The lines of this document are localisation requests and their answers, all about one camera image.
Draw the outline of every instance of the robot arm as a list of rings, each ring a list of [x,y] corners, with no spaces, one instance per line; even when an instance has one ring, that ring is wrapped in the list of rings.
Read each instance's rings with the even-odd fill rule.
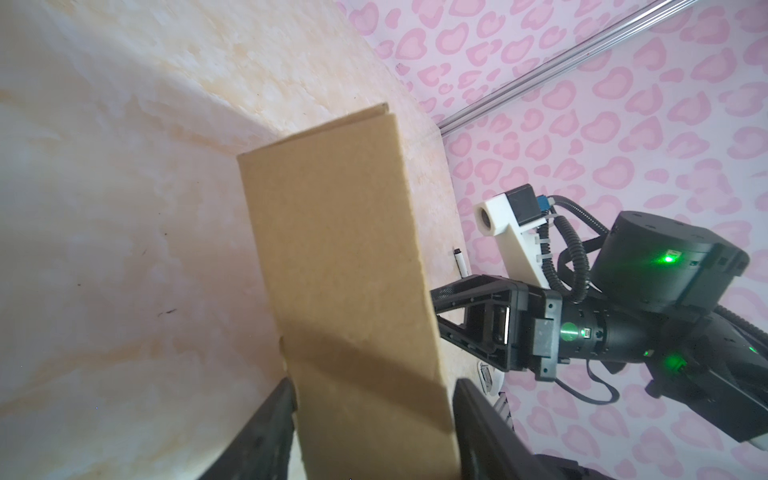
[[[602,361],[612,373],[644,362],[649,395],[682,402],[738,442],[768,449],[768,335],[717,305],[747,254],[704,228],[624,211],[605,235],[585,242],[601,251],[578,301],[550,289],[542,273],[547,239],[533,229],[552,212],[530,185],[475,208],[509,278],[473,275],[433,290],[441,337],[540,381],[557,381],[557,365],[571,358]],[[558,274],[572,283],[564,264]],[[583,281],[585,272],[577,274]],[[458,308],[462,325],[439,315]]]

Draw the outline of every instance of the metal rod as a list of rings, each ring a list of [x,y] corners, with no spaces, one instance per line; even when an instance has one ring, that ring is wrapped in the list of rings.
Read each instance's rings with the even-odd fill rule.
[[[659,0],[638,10],[632,16],[614,23],[570,50],[564,51],[550,61],[441,121],[438,124],[440,134],[444,137],[489,111],[541,87],[546,81],[577,67],[581,62],[589,60],[632,35],[668,19],[697,1]]]

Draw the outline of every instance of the pink patterned wall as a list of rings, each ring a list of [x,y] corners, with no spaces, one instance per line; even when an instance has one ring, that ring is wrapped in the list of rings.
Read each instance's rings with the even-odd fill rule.
[[[435,122],[652,0],[343,0]]]
[[[645,0],[344,0],[339,7],[440,121],[575,45]],[[710,228],[752,258],[722,303],[768,329],[768,2],[702,0],[445,139],[474,273],[504,274],[472,205],[531,183],[610,225],[644,210]],[[592,235],[571,217],[583,238]],[[555,244],[561,251],[563,243]],[[532,374],[507,375],[518,434],[535,452],[616,478],[768,478],[768,454],[668,399],[644,367],[599,376],[612,406]],[[561,378],[607,395],[574,362]]]
[[[643,210],[710,228],[752,263],[723,302],[768,329],[768,2],[703,0],[445,139],[473,273],[504,274],[472,205],[524,183],[611,225]],[[593,236],[571,217],[579,234]],[[562,242],[556,251],[561,251]],[[669,399],[644,367],[598,376],[612,406],[579,402],[529,373],[507,376],[518,433],[536,452],[617,478],[765,479],[768,454],[738,445]],[[590,396],[584,364],[561,376]]]

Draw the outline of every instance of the cardboard flap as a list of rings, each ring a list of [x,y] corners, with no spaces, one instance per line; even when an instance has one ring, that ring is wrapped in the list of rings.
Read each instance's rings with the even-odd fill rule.
[[[458,478],[395,116],[238,157],[310,480]]]

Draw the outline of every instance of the green led light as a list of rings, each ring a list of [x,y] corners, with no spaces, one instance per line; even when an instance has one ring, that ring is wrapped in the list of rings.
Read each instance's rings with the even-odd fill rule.
[[[675,263],[677,262],[680,257],[683,255],[682,252],[678,252],[677,250],[667,250],[664,252],[664,255],[661,257],[658,257],[657,262],[658,263]]]
[[[688,362],[685,361],[683,356],[679,353],[671,353],[667,358],[664,359],[664,367],[667,368],[667,370],[671,372],[679,372],[680,369],[685,367]]]
[[[578,338],[578,328],[571,322],[560,325],[560,338],[566,342],[573,342]]]

